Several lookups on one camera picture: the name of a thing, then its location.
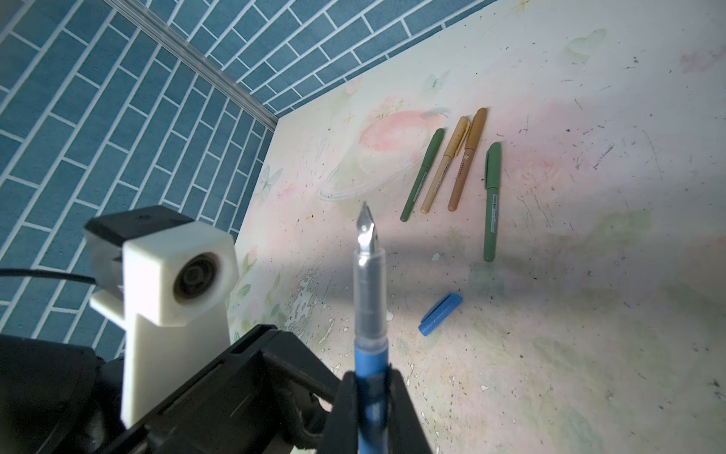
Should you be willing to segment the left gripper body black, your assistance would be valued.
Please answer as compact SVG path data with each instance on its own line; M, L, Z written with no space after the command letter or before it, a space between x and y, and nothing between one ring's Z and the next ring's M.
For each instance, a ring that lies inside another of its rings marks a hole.
M1 340L5 453L340 453L340 380L292 333L259 325L125 427L122 361L88 347Z

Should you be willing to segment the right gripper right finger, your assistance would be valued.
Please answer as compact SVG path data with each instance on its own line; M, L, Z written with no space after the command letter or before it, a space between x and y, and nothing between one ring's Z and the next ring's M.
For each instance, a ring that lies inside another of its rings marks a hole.
M404 378L392 367L388 371L388 401L389 453L431 454Z

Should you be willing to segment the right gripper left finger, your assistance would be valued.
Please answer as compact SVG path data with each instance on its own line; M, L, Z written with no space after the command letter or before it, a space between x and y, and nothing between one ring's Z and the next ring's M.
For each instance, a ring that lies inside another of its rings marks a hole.
M327 417L317 454L357 454L357 401L357 377L354 372L347 372Z

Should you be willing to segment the blue pen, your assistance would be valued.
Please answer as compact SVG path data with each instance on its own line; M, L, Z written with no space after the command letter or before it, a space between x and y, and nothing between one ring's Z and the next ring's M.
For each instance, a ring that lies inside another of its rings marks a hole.
M367 204L363 204L357 219L354 301L358 450L361 453L387 453L386 252L379 245L376 223Z

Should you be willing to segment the blue pen cap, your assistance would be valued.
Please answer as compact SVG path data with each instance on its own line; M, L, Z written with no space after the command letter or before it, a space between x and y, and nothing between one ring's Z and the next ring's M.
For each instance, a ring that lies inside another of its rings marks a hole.
M449 293L435 304L421 319L419 332L427 337L462 303L463 298L457 293Z

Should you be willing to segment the green pen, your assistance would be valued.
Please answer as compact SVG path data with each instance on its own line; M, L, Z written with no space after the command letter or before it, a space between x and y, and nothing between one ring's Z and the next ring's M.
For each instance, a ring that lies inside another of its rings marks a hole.
M434 134L431 138L431 141L429 142L427 151L425 152L425 156L423 157L423 162L421 164L421 168L419 168L419 171L416 175L416 178L415 178L412 188L410 190L410 194L408 195L408 198L406 199L405 207L400 216L400 221L402 221L402 222L407 222L410 219L410 216L413 212L415 204L423 189L425 179L427 178L427 175L429 174L431 166L433 165L433 162L441 147L442 140L444 140L444 135L445 135L444 128L439 128L436 130L436 132L434 132Z
M501 165L502 145L495 142L487 151L485 163L487 204L483 258L486 262L493 262L496 254Z

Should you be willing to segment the brown pen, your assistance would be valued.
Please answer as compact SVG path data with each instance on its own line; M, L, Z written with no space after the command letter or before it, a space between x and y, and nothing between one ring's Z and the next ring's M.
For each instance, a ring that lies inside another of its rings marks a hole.
M461 149L461 144L466 137L466 134L469 130L470 126L470 120L468 117L461 117L459 119L459 122L457 123L457 126L447 144L447 147L444 152L444 157L442 157L442 161L440 162L440 166L438 167L436 174L434 176L434 181L427 192L427 196L425 196L425 200L423 201L423 205L421 208L422 214L427 214L431 206L436 199L442 182L444 181L444 178L446 176L446 172L448 168L450 168L453 160L455 157L459 154L459 150Z
M452 190L450 200L448 202L448 210L455 212L459 207L461 196L468 179L468 175L472 168L472 164L478 150L478 144L482 135L484 125L488 116L487 108L480 108L474 115L473 121L469 128L469 132L464 144L464 154L459 167L459 172L455 181L455 185Z

